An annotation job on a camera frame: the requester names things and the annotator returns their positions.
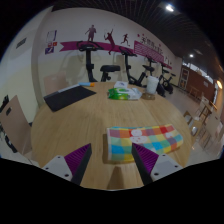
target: black mat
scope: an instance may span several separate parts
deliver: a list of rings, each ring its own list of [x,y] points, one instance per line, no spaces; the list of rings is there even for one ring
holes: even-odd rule
[[[64,107],[69,106],[79,100],[96,94],[82,86],[72,87],[66,90],[59,90],[44,97],[46,104],[52,111],[58,111]]]

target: gym equipment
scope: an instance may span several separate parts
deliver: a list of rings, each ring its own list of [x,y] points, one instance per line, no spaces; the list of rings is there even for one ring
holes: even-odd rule
[[[143,67],[145,68],[145,71],[142,72],[142,74],[141,74],[141,76],[139,77],[138,80],[135,79],[134,77],[132,77],[130,75],[130,72],[129,72],[129,69],[131,69],[131,65],[128,64],[128,56],[130,56],[130,57],[133,57],[133,56],[137,57],[137,55],[133,54],[126,47],[123,47],[123,49],[121,47],[119,47],[119,49],[120,49],[121,54],[125,56],[125,67],[126,67],[126,72],[127,72],[129,84],[136,85],[136,86],[139,86],[139,87],[146,87],[146,85],[142,85],[141,82],[144,79],[144,77],[147,77],[146,71],[150,71],[150,73],[151,73],[151,72],[154,71],[154,68],[152,68],[151,66],[143,65]]]
[[[173,86],[170,84],[170,80],[173,78],[173,77],[175,77],[176,75],[174,75],[174,74],[172,74],[172,73],[170,73],[171,74],[171,76],[170,76],[170,78],[169,79],[166,79],[166,78],[164,78],[164,76],[163,76],[163,87],[164,87],[164,89],[166,90],[166,91],[168,91],[169,92],[169,94],[172,94],[173,93]]]
[[[89,82],[98,82],[93,77],[93,69],[94,64],[91,63],[91,51],[104,50],[101,46],[99,46],[96,42],[88,41],[88,44],[81,44],[83,41],[78,41],[76,43],[79,51],[86,51],[86,69],[88,71]],[[100,69],[103,72],[101,82],[106,82],[106,80],[110,80],[111,77],[108,75],[108,72],[120,71],[120,66],[118,65],[103,65]]]
[[[146,58],[148,59],[149,66],[142,65],[147,71],[150,71],[150,75],[152,76],[152,72],[155,71],[155,69],[152,67],[152,63],[157,63],[154,61],[150,56],[146,55]]]
[[[171,76],[169,79],[166,79],[163,75],[164,73],[170,73],[169,71],[165,70],[164,67],[167,67],[166,64],[164,64],[163,62],[160,61],[160,64],[162,66],[162,75],[160,76],[160,80],[163,79],[163,88],[169,92],[169,94],[173,93],[173,86],[170,84],[170,80],[173,78],[172,76],[176,76],[174,74],[171,73]]]
[[[160,96],[162,96],[162,97],[166,97],[166,96],[165,96],[165,89],[164,89],[164,86],[163,86],[163,84],[160,83],[160,81],[161,81],[162,79],[164,80],[164,77],[163,77],[164,73],[169,73],[169,72],[168,72],[167,70],[164,69],[164,67],[166,67],[166,64],[165,64],[165,63],[163,63],[162,61],[159,61],[159,63],[160,63],[161,66],[162,66],[162,74],[161,74],[160,77],[159,77],[159,83],[158,83],[158,86],[157,86],[156,91],[157,91],[157,93],[158,93]]]

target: pink wall graphic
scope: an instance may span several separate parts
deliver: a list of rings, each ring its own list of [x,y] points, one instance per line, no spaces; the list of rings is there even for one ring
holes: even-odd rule
[[[76,43],[78,41],[70,41],[70,42],[61,42],[60,44],[63,46],[63,48],[60,50],[61,51],[72,51],[72,50],[78,50]],[[119,46],[119,45],[112,45],[108,44],[108,43],[103,43],[103,42],[95,42],[97,44],[99,44],[102,48],[104,48],[105,51],[113,51],[113,52],[120,52],[119,47],[124,48],[123,46]],[[90,42],[88,41],[83,41],[80,44],[90,44]],[[155,61],[157,62],[164,62],[164,56],[159,54],[157,51],[151,49],[150,47],[147,47],[146,45],[135,41],[134,42],[134,50],[129,49],[132,53],[134,54],[138,54],[141,55],[143,57],[145,57],[146,55],[150,56],[151,58],[153,58]],[[164,65],[166,65],[167,68],[172,69],[171,66],[169,66],[168,64],[164,63]]]
[[[78,41],[70,41],[70,42],[61,42],[60,44],[63,45],[63,48],[60,51],[72,51],[72,50],[78,50],[76,43]],[[110,51],[111,50],[111,44],[108,43],[102,43],[102,42],[95,42],[99,44],[102,48],[104,48],[105,51]],[[83,41],[81,44],[91,44],[88,41]],[[113,48],[114,52],[120,52],[119,45],[115,45]]]

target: ceiling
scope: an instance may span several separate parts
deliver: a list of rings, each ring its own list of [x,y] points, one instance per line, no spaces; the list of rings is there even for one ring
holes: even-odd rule
[[[209,40],[209,38],[212,40],[212,38],[214,37],[214,32],[209,33],[209,30],[212,30],[212,28],[216,28],[216,23],[215,21],[213,21],[211,13],[208,14],[208,11],[205,11],[205,13],[207,14],[206,17],[204,11],[199,10],[203,8],[203,5],[199,4],[199,2],[202,3],[201,0],[194,0],[194,6],[190,4],[190,2],[192,2],[191,0],[168,1],[179,10],[182,9],[182,11],[178,11],[177,9],[175,9],[175,13],[170,13],[165,10],[163,6],[164,2],[161,0],[38,0],[37,2],[39,2],[39,4],[37,3],[36,5],[36,1],[33,2],[30,0],[23,0],[21,2],[24,2],[24,5],[19,6],[19,8],[17,9],[14,9],[14,14],[16,14],[15,12],[17,11],[20,11],[21,17],[24,17],[24,19],[25,17],[29,19],[32,18],[39,11],[51,5],[54,5],[52,11],[73,7],[86,7],[102,9],[119,14],[149,30],[161,41],[163,41],[163,43],[167,45],[168,48],[176,56],[183,58],[186,63],[195,64],[200,69],[207,72],[208,75],[213,79],[218,79],[219,77],[221,77],[224,80],[224,73],[221,71],[219,66],[221,65],[221,62],[219,61],[219,57]],[[207,10],[208,7],[211,7],[210,4],[214,6],[214,4],[210,0],[204,0],[203,2],[207,4],[205,5],[207,6]],[[189,17],[196,19],[198,22],[204,16],[204,23],[201,20],[200,25],[203,30],[205,30],[207,36],[191,19],[189,19],[189,17],[187,17],[184,13],[181,13],[183,11],[187,12]],[[19,27],[19,25],[20,28],[22,27],[19,20],[17,19],[17,21],[16,18],[14,19],[15,20],[11,23],[14,23],[11,27],[11,36],[13,34],[15,35],[15,31],[13,31],[15,29],[12,29],[13,27]],[[0,38],[2,39],[4,37],[6,38],[7,34],[1,33]],[[196,53],[194,49],[199,50],[202,55]],[[193,53],[195,57],[190,58],[190,53]]]

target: silhouette figure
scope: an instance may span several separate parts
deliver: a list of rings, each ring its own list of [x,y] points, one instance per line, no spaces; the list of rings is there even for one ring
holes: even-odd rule
[[[124,37],[124,41],[121,42],[121,44],[123,44],[124,42],[127,41],[127,45],[128,45],[128,40],[127,40],[127,38],[128,38],[128,34],[123,35],[123,37]]]
[[[109,55],[110,55],[110,52],[111,52],[111,51],[114,49],[114,47],[115,47],[115,43],[114,43],[114,40],[113,40],[113,37],[112,37],[112,32],[113,32],[113,29],[112,29],[111,33],[107,33],[107,38],[106,38],[105,35],[104,35],[104,39],[105,39],[105,40],[109,40],[109,41],[110,41],[110,44],[111,44],[111,49],[110,49],[110,51],[108,52]]]
[[[90,27],[89,30],[86,31],[86,33],[88,33],[88,32],[89,32],[88,41],[89,40],[93,41],[94,33],[96,33],[96,29],[94,28],[94,25],[92,25],[92,27]]]

